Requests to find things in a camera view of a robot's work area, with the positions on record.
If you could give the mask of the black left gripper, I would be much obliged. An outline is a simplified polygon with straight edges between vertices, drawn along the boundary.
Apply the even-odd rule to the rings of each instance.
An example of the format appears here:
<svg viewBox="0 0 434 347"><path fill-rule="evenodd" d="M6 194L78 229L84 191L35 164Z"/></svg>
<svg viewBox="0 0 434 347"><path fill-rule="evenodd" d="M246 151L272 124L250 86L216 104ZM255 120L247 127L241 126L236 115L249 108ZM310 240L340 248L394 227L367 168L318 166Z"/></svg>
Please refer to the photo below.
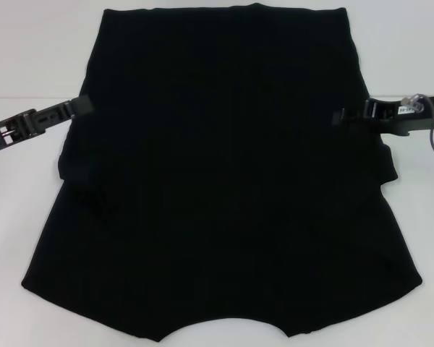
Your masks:
<svg viewBox="0 0 434 347"><path fill-rule="evenodd" d="M37 128L49 128L94 111L87 95L36 111L30 109L0 121L0 150L39 136Z"/></svg>

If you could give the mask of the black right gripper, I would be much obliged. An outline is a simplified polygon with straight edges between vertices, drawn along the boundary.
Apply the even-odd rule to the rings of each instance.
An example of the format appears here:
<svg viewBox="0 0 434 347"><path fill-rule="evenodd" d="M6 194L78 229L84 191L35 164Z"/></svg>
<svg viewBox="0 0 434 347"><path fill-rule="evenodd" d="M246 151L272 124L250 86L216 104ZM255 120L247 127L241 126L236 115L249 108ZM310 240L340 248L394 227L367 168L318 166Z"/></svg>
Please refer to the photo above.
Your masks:
<svg viewBox="0 0 434 347"><path fill-rule="evenodd" d="M360 104L334 111L331 125L378 124L379 134L406 137L412 131L429 130L433 123L430 103L424 98L419 99L419 102L423 110L418 113L402 106L400 101L368 98Z"/></svg>

